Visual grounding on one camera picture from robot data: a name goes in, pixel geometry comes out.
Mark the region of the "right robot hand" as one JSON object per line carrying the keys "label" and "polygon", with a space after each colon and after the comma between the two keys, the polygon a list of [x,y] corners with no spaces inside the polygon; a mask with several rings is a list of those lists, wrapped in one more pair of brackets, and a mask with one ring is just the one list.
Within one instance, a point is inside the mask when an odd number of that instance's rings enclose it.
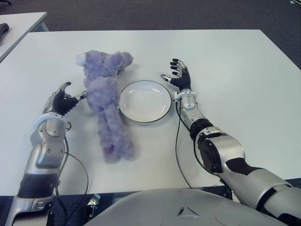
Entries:
{"label": "right robot hand", "polygon": [[161,79],[174,85],[179,90],[191,89],[190,73],[182,60],[173,58],[172,62],[170,62],[170,69],[172,70],[172,75],[174,75],[174,77],[161,74]]}

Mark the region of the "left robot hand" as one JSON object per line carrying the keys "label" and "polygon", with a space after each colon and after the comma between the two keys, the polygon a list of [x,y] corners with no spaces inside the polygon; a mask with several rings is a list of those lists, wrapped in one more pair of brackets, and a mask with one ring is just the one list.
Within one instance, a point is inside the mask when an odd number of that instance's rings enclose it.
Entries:
{"label": "left robot hand", "polygon": [[87,91],[84,90],[78,95],[72,97],[65,92],[66,88],[71,85],[71,82],[63,83],[57,91],[48,98],[42,113],[56,113],[65,116],[72,110],[81,100],[87,97]]}

